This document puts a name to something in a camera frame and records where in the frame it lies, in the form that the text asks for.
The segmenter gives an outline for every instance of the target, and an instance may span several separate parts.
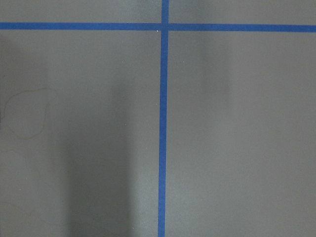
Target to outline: blue line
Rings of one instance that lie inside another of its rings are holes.
[[[170,31],[257,31],[257,32],[316,32],[313,25],[258,24],[168,24]]]
[[[161,23],[0,22],[0,30],[159,31]]]
[[[158,237],[165,237],[169,0],[161,5]]]

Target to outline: gray floor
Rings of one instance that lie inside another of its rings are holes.
[[[159,22],[160,1],[2,1],[2,22]],[[170,1],[314,24],[316,3]],[[170,32],[166,237],[316,235],[316,35]],[[0,31],[0,236],[157,236],[160,32]]]

